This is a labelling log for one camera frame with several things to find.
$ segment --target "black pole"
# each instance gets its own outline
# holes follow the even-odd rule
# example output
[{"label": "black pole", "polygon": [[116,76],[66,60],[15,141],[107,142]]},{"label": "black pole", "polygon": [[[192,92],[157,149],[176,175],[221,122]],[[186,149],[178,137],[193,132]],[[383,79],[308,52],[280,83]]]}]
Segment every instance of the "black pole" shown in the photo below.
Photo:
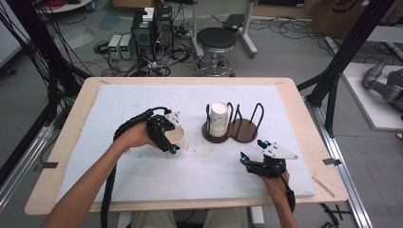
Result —
[{"label": "black pole", "polygon": [[308,103],[316,106],[320,106],[326,95],[331,93],[328,98],[325,127],[332,137],[334,136],[332,127],[336,105],[336,84],[344,69],[353,60],[355,54],[371,35],[377,23],[385,15],[393,2],[394,0],[372,0],[355,23],[352,31],[326,70],[314,79],[297,86],[299,90],[302,90],[316,84],[312,93],[306,97]]}]

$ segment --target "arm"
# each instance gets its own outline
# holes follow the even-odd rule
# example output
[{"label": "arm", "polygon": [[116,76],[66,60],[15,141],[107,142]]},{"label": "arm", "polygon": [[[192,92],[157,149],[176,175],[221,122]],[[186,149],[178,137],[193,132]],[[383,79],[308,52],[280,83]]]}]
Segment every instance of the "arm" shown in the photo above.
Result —
[{"label": "arm", "polygon": [[101,186],[118,159],[130,147],[152,144],[145,132],[145,122],[128,129],[107,149],[85,174],[56,203],[42,227],[81,227]]},{"label": "arm", "polygon": [[[286,180],[288,180],[290,177],[287,171],[283,175]],[[281,228],[297,227],[297,221],[296,218],[294,218],[294,215],[291,212],[290,206],[288,204],[286,189],[281,178],[268,179],[263,176],[259,177],[263,180],[264,184],[266,185],[267,191],[272,197],[272,201],[275,204],[276,210],[278,212],[278,218]]]}]

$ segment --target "white board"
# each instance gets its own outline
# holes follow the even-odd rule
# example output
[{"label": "white board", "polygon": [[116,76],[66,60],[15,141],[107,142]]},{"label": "white board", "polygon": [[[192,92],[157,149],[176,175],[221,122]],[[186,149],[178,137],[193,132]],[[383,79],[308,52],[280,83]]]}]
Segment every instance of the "white board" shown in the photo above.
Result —
[{"label": "white board", "polygon": [[[367,118],[373,129],[378,130],[403,130],[401,120],[402,112],[397,111],[392,105],[383,100],[382,96],[362,85],[365,73],[374,65],[349,64],[344,70],[343,77],[352,91],[355,100]],[[402,66],[385,66],[382,75],[377,79],[386,84],[388,75],[393,70],[399,70]]]},{"label": "white board", "polygon": [[[240,151],[261,161],[256,142],[242,144],[229,139],[221,144],[202,136],[207,104],[231,102],[245,119],[256,103],[264,118],[257,139],[282,143],[299,156],[288,161],[290,185],[296,196],[311,197],[316,191],[299,150],[275,86],[269,85],[103,85],[100,88],[67,165],[57,200],[96,162],[112,143],[116,128],[126,120],[155,106],[180,111],[185,147],[176,155],[151,146],[132,148],[119,159],[113,201],[248,199],[266,197],[259,177],[246,172]],[[254,123],[259,121],[257,111]],[[95,201],[102,201],[104,187]]]}]

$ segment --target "computer tower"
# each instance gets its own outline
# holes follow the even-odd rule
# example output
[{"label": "computer tower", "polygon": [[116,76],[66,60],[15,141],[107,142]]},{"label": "computer tower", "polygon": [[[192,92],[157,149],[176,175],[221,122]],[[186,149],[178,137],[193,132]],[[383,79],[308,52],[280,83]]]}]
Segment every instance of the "computer tower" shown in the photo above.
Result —
[{"label": "computer tower", "polygon": [[134,15],[131,33],[139,60],[141,61],[144,57],[148,61],[154,62],[156,60],[154,48],[158,49],[155,38],[157,35],[155,22],[144,21],[143,13],[139,11]]},{"label": "computer tower", "polygon": [[174,46],[172,20],[171,6],[156,8],[155,22],[160,49],[167,50]]}]

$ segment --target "black stool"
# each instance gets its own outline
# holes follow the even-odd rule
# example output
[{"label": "black stool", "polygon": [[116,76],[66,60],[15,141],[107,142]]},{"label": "black stool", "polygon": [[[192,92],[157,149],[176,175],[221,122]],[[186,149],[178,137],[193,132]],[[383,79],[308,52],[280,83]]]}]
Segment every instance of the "black stool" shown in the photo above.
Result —
[{"label": "black stool", "polygon": [[196,60],[196,73],[210,76],[222,76],[232,74],[229,62],[217,53],[223,53],[234,48],[237,37],[234,33],[224,28],[204,28],[197,34],[196,41],[201,49],[207,54]]}]

